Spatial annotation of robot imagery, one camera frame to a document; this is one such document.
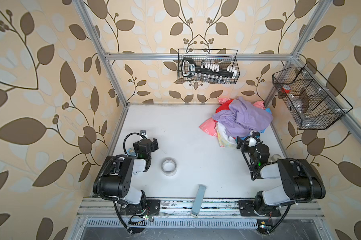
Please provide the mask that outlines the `floral pastel cloth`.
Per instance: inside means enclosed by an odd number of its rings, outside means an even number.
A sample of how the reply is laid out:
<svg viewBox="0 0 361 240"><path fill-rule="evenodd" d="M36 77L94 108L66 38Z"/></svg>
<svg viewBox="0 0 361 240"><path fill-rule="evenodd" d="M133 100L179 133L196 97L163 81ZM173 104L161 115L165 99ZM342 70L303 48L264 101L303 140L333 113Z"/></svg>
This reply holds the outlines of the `floral pastel cloth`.
<svg viewBox="0 0 361 240"><path fill-rule="evenodd" d="M235 138L228 136L226 128L221 123L216 124L217 137L221 148L236 148L237 141Z"/></svg>

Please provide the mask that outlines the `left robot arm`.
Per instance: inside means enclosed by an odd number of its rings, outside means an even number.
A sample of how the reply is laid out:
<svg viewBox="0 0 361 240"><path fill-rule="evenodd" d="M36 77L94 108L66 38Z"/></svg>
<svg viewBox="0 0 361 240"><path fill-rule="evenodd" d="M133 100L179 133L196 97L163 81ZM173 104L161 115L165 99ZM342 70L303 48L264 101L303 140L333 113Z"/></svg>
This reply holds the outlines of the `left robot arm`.
<svg viewBox="0 0 361 240"><path fill-rule="evenodd" d="M144 215L150 207L143 190L132 186L133 174L147 172L151 154L158 150L157 139L145 130L130 133L123 140L121 155L107 156L93 184L93 193L103 200L120 204L128 215Z"/></svg>

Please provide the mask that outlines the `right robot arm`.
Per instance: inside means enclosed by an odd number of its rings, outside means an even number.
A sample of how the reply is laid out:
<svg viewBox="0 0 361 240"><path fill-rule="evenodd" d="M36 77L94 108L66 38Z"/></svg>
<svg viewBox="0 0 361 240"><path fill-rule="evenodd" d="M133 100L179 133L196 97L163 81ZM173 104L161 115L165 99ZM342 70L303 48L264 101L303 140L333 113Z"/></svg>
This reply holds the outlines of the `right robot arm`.
<svg viewBox="0 0 361 240"><path fill-rule="evenodd" d="M237 138L237 149L244 157L252 181L281 181L273 189L257 192L252 201L239 201L241 216L279 217L279 207L309 203L325 197L322 180L306 160L285 158L270 161L270 149L261 141L258 132L244 139Z"/></svg>

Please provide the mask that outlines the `purple cloth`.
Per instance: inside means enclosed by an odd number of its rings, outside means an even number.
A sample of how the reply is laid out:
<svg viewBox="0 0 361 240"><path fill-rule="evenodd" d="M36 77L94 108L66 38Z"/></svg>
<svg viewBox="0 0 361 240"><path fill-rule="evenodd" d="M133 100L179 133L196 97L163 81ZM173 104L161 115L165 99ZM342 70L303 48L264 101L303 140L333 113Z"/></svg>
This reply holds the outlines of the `purple cloth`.
<svg viewBox="0 0 361 240"><path fill-rule="evenodd" d="M244 138L252 131L265 130L272 122L273 116L238 97L233 99L229 110L215 113L212 119L225 126L228 136Z"/></svg>

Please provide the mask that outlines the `pink patterned cloth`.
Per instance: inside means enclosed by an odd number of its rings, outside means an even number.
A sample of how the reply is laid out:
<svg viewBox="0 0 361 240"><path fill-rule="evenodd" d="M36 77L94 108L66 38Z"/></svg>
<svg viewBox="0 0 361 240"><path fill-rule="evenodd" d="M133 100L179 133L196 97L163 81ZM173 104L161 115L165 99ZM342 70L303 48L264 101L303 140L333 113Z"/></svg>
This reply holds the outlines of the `pink patterned cloth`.
<svg viewBox="0 0 361 240"><path fill-rule="evenodd" d="M199 129L210 136L217 137L216 124L217 122L214 119L209 118L199 126Z"/></svg>

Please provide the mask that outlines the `red cloth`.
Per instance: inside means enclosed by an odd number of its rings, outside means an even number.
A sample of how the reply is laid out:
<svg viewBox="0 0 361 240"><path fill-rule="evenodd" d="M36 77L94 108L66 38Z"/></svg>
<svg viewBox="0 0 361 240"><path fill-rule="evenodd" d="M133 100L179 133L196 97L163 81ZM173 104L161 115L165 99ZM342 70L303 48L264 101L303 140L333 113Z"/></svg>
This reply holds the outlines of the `red cloth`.
<svg viewBox="0 0 361 240"><path fill-rule="evenodd" d="M216 114L221 111L226 111L230 109L230 104L232 103L233 99L226 100L224 103L222 103L217 109Z"/></svg>

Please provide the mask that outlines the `clear tape roll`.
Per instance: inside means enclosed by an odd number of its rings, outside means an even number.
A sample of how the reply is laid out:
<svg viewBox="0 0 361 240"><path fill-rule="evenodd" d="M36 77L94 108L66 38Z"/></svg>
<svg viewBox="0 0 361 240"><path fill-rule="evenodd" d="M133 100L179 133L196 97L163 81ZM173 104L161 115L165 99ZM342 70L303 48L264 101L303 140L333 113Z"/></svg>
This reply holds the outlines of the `clear tape roll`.
<svg viewBox="0 0 361 240"><path fill-rule="evenodd" d="M165 159L161 164L161 170L167 177L172 177L177 172L177 163L173 159Z"/></svg>

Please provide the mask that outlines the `clear bottle red cap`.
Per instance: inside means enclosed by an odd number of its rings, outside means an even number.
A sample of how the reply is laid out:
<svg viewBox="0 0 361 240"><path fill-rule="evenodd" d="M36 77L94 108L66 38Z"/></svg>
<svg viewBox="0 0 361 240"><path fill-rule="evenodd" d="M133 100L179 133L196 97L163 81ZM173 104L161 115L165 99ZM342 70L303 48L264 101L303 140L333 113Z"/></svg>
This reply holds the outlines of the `clear bottle red cap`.
<svg viewBox="0 0 361 240"><path fill-rule="evenodd" d="M292 89L289 85L282 86L282 93L289 99L288 105L290 107L290 110L295 111L298 113L298 115L304 117L305 114L303 100L300 99L299 96L295 96L292 94Z"/></svg>

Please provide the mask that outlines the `grey rectangular bar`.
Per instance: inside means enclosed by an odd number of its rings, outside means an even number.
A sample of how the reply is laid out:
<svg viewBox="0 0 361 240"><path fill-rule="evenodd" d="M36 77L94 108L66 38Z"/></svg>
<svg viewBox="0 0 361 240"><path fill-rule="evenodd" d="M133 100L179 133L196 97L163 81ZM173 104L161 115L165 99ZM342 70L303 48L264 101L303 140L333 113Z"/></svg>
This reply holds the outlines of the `grey rectangular bar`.
<svg viewBox="0 0 361 240"><path fill-rule="evenodd" d="M206 186L199 185L199 189L191 209L191 216L194 218L197 218L199 216L206 189L207 189Z"/></svg>

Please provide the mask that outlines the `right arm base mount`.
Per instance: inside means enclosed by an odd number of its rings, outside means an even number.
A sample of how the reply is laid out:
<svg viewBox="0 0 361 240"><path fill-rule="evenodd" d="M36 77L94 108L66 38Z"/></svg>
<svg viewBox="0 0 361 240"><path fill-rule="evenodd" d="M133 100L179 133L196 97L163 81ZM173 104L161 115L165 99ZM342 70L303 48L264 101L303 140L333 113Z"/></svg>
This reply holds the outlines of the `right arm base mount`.
<svg viewBox="0 0 361 240"><path fill-rule="evenodd" d="M237 207L241 217L259 217L257 231L262 235L270 235L277 222L273 217L281 217L278 207L268 206L262 200L239 200Z"/></svg>

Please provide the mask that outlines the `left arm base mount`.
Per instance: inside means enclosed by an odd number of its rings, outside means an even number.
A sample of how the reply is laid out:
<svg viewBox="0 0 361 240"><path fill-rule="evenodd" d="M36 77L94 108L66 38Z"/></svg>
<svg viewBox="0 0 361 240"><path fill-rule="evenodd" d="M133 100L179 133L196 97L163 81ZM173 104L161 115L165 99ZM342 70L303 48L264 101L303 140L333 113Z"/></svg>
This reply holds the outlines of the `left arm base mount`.
<svg viewBox="0 0 361 240"><path fill-rule="evenodd" d="M160 212L160 200L142 199L138 205L122 205L121 215L128 216L128 225L143 226L154 222L154 217Z"/></svg>

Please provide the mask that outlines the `aluminium frame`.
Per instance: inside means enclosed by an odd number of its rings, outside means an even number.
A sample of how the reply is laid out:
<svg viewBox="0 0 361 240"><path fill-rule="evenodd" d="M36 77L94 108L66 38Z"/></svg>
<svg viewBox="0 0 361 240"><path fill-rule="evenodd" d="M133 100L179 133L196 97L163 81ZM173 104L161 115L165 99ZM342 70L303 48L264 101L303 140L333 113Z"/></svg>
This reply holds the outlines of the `aluminium frame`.
<svg viewBox="0 0 361 240"><path fill-rule="evenodd" d="M361 240L361 1L82 1L122 103L263 101L321 176L337 240Z"/></svg>

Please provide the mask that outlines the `black handled tool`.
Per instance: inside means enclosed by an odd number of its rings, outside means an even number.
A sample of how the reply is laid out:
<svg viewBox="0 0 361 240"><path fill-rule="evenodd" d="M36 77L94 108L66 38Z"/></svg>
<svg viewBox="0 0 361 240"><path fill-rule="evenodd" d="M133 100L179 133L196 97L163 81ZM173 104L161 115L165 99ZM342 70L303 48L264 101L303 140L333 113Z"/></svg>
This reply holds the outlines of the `black handled tool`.
<svg viewBox="0 0 361 240"><path fill-rule="evenodd" d="M178 66L178 73L184 78L198 78L198 77L212 77L215 76L218 79L220 77L235 79L239 77L240 72L236 70L230 62L228 66L221 64L210 64L207 60L193 58L183 58Z"/></svg>

